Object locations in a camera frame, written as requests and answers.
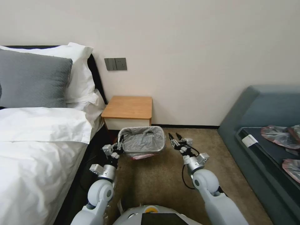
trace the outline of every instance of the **sofa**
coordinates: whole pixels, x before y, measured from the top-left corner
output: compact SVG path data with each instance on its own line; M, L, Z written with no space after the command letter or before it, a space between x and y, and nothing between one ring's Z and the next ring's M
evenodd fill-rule
M253 85L238 98L218 133L272 222L300 224L300 185L282 168L286 158L300 159L260 134L268 125L300 124L300 86ZM243 139L257 141L247 147Z

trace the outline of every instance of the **wooden nightstand top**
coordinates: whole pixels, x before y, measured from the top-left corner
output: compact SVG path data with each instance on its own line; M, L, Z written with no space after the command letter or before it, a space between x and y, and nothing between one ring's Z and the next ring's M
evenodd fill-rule
M113 96L101 116L103 118L151 119L152 98Z

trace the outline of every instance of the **black headboard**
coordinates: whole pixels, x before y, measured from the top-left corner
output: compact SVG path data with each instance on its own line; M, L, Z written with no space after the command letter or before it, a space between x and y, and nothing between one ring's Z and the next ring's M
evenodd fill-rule
M57 47L56 45L41 45L41 46L34 46L34 45L26 45L26 46L20 46L20 45L14 45L14 46L7 46L9 48L24 48L24 49L33 49L33 48L39 48L39 49L44 49L44 48L54 48ZM101 78L100 78L100 74L95 62L95 59L93 57L93 55L91 54L91 56L88 58L87 60L87 65L88 68L90 69L90 71L92 72L93 75L93 80L95 83L95 88L99 90L104 103L107 104L107 100L104 94L104 90L103 90L103 86L102 86L102 82L101 82Z

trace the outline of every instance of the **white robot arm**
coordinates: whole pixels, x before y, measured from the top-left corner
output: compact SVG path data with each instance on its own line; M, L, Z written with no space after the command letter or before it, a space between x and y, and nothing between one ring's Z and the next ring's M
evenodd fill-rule
M176 133L176 135L179 142L169 133L171 144L183 155L184 164L187 165L194 187L200 192L205 202L205 209L212 224L248 225L236 204L225 193L218 191L219 181L216 175L204 169L204 164L208 160L209 155L201 153L195 156L191 152L191 149L194 149L191 146L192 139L183 139L179 134Z
M123 137L118 143L105 145L102 150L107 156L104 167L93 164L90 171L98 175L98 179L88 190L88 204L73 218L71 225L103 225L103 215L108 202L113 197L115 171L118 159L123 151Z

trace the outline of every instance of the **white pillow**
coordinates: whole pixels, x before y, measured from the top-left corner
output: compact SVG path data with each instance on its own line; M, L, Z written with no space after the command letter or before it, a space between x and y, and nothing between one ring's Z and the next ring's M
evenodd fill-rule
M71 75L65 94L66 103L80 102L80 98L82 97L91 99L91 101L96 98L96 96L94 96L95 93L93 92L95 83L87 63L87 60L93 51L92 47L70 42L68 45L46 49L8 48L5 46L0 46L0 49L72 59Z
M94 123L72 108L7 108L0 110L0 142L72 141L88 144Z

